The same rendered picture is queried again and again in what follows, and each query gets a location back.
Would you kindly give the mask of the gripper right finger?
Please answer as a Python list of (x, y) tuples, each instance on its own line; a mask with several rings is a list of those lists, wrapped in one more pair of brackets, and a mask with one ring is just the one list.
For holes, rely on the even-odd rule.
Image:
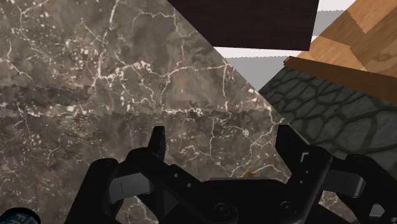
[(397, 224), (397, 180), (374, 159), (344, 159), (307, 144), (289, 125), (279, 125), (275, 148), (291, 171), (286, 200), (299, 220), (309, 215), (324, 192), (336, 193), (360, 224)]

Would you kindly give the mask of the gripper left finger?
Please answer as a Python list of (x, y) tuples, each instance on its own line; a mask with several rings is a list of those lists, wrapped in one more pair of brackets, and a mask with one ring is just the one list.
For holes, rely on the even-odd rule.
[(64, 224), (122, 224), (124, 199), (137, 196), (158, 224), (238, 224), (238, 210), (226, 198), (177, 165), (164, 162), (165, 128), (153, 129), (146, 147), (123, 162), (101, 158), (85, 174)]

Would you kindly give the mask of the dark teal cylinder with lettering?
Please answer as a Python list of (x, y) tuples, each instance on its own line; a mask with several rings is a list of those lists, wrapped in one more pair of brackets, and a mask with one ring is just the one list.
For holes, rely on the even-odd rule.
[(0, 215), (0, 224), (41, 224), (41, 219), (31, 209), (13, 207)]

